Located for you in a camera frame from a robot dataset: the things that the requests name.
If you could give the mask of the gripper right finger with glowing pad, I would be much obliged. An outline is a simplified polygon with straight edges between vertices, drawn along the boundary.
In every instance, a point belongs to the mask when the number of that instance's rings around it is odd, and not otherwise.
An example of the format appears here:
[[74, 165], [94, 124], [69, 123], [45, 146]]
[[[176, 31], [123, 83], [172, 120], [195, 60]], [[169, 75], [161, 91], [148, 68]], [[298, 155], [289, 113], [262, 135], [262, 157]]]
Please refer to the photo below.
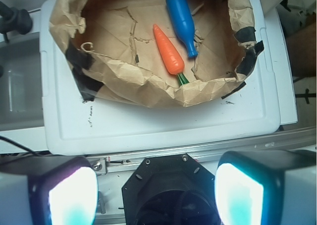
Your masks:
[[214, 194], [225, 225], [315, 225], [317, 154], [228, 151], [218, 163]]

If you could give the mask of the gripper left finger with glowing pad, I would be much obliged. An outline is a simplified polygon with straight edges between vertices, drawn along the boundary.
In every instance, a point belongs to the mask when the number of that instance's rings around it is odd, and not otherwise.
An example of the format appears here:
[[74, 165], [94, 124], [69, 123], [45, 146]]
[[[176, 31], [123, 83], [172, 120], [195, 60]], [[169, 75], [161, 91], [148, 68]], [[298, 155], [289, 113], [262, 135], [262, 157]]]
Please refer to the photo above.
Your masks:
[[83, 156], [3, 157], [2, 225], [91, 225], [98, 180]]

